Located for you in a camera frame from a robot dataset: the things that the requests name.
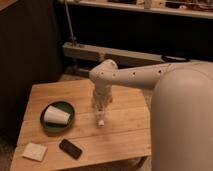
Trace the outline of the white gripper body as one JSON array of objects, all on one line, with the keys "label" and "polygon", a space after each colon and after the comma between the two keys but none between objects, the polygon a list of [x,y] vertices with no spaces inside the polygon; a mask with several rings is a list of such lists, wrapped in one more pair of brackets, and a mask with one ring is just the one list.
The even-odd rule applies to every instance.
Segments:
[{"label": "white gripper body", "polygon": [[111,86],[96,86],[93,89],[92,107],[96,112],[104,113],[107,106],[112,102]]}]

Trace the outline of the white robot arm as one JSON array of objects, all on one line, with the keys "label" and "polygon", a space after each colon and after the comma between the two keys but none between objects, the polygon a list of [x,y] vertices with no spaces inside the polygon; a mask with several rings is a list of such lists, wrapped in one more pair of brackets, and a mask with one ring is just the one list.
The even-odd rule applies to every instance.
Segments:
[{"label": "white robot arm", "polygon": [[181,62],[120,69],[106,60],[92,69],[93,99],[104,109],[112,86],[153,91],[153,171],[213,171],[213,63]]}]

